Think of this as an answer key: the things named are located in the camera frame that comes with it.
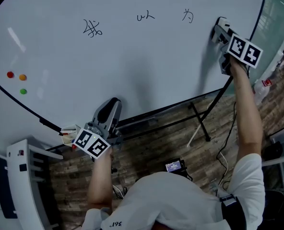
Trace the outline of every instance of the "glass wall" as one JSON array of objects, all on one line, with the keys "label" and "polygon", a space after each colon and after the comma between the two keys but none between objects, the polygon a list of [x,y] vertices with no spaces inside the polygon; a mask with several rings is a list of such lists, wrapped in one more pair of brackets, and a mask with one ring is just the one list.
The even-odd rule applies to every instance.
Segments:
[{"label": "glass wall", "polygon": [[[250,71],[250,82],[261,77],[267,69],[284,41],[284,0],[265,0],[252,43],[263,49],[260,62],[256,69]],[[233,83],[225,92],[234,93]]]}]

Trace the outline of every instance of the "black marker writing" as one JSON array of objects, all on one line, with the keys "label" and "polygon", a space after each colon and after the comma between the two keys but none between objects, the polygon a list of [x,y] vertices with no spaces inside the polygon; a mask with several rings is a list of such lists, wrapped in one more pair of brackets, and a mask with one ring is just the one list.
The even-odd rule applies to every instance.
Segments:
[{"label": "black marker writing", "polygon": [[[155,18],[155,17],[149,15],[149,14],[148,14],[148,10],[147,10],[147,16],[146,16],[146,18],[148,18],[148,17],[152,17],[153,19]],[[143,18],[145,18],[145,16],[140,15],[140,19],[139,19],[139,16],[137,15],[137,20],[138,20],[138,21],[141,21]]]},{"label": "black marker writing", "polygon": [[188,16],[188,18],[191,20],[189,23],[192,23],[192,21],[193,21],[193,13],[189,12],[189,9],[188,10],[185,9],[184,13],[185,13],[185,17],[182,19],[182,21],[186,18],[187,14],[190,13],[192,15],[192,18],[190,18],[189,16]]},{"label": "black marker writing", "polygon": [[103,33],[102,33],[102,31],[97,31],[96,29],[95,29],[95,27],[97,27],[98,25],[99,25],[99,22],[97,23],[97,25],[96,26],[93,26],[93,24],[92,24],[92,22],[91,21],[89,21],[89,23],[91,24],[91,26],[89,25],[89,23],[85,20],[85,19],[83,19],[85,22],[86,22],[86,28],[85,28],[85,30],[84,30],[84,32],[83,33],[86,33],[86,32],[88,32],[88,31],[90,31],[91,30],[91,32],[88,34],[88,36],[90,36],[90,34],[92,34],[90,37],[94,37],[94,35],[97,35],[97,34],[99,34],[99,35],[102,35]]},{"label": "black marker writing", "polygon": [[118,222],[118,221],[116,221],[116,222],[113,222],[113,224],[110,226],[110,227],[116,227],[116,226],[122,226],[122,222],[120,221],[120,222]]}]

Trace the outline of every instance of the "hand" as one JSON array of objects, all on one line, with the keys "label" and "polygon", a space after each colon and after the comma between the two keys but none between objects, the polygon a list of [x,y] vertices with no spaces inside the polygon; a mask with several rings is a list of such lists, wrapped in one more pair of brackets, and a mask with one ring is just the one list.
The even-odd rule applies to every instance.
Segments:
[{"label": "hand", "polygon": [[234,76],[235,72],[239,69],[243,69],[244,72],[247,73],[246,67],[240,61],[238,61],[235,57],[233,57],[232,55],[229,55],[229,62],[231,64],[230,71],[231,71],[233,76]]},{"label": "hand", "polygon": [[111,159],[112,147],[108,148],[96,161],[106,161]]}]

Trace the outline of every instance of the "whiteboard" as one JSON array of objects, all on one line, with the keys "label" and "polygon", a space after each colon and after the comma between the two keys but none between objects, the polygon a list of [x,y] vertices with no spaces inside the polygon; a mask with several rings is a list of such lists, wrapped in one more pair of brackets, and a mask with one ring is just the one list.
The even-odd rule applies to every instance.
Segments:
[{"label": "whiteboard", "polygon": [[62,143],[56,131],[42,125],[0,90],[0,153],[5,155],[7,146],[23,139],[35,139],[46,149]]},{"label": "whiteboard", "polygon": [[[122,101],[121,119],[143,114],[222,88],[228,77],[220,72],[219,47],[209,41],[212,28],[223,16],[250,38],[261,4],[5,0],[0,85],[59,127],[83,126],[111,97]],[[22,88],[27,94],[20,94]]]}]

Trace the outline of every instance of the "black cable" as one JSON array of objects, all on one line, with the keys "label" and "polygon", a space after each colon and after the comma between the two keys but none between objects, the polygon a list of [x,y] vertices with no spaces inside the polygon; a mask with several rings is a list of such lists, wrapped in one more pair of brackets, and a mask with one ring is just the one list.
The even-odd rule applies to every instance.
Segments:
[{"label": "black cable", "polygon": [[225,183],[228,183],[228,182],[230,182],[230,181],[223,182],[223,184],[222,184],[222,188],[223,188],[225,191],[227,191],[227,189],[224,188],[224,185],[225,185]]},{"label": "black cable", "polygon": [[273,135],[277,134],[278,132],[282,131],[283,129],[284,129],[284,127],[281,128],[281,129],[279,129],[279,130],[277,130],[277,131],[275,131],[275,132],[273,132],[273,133],[270,134],[270,135],[267,135],[267,137],[269,138],[270,136],[273,136]]},{"label": "black cable", "polygon": [[225,173],[227,172],[227,167],[226,167],[226,166],[221,162],[221,160],[219,159],[219,154],[224,150],[224,148],[226,148],[227,142],[228,142],[228,139],[229,139],[229,136],[230,136],[230,134],[232,133],[232,130],[233,130],[233,127],[234,127],[234,123],[235,123],[235,120],[236,120],[236,116],[237,116],[236,111],[235,111],[235,107],[236,107],[236,102],[234,103],[234,117],[233,117],[232,126],[231,126],[231,128],[230,128],[230,130],[229,130],[229,132],[228,132],[228,135],[227,135],[227,137],[226,137],[224,146],[219,150],[217,156],[215,157],[215,158],[220,162],[220,164],[225,168],[225,171],[224,171],[224,173],[223,173],[223,176],[222,176],[222,178],[221,178],[219,184],[221,184],[222,180],[224,179]]},{"label": "black cable", "polygon": [[189,178],[187,177],[187,179],[193,182],[193,178],[188,174],[187,171],[186,171],[186,173],[187,173],[187,176],[189,177]]},{"label": "black cable", "polygon": [[127,189],[127,187],[123,187],[123,193],[124,193],[124,197],[125,197],[125,195],[126,195],[126,193],[128,192],[128,189]]},{"label": "black cable", "polygon": [[121,196],[119,196],[119,195],[117,194],[117,192],[116,192],[116,190],[114,189],[114,187],[112,187],[112,189],[113,189],[113,192],[115,193],[115,195],[116,195],[118,198],[123,199]]}]

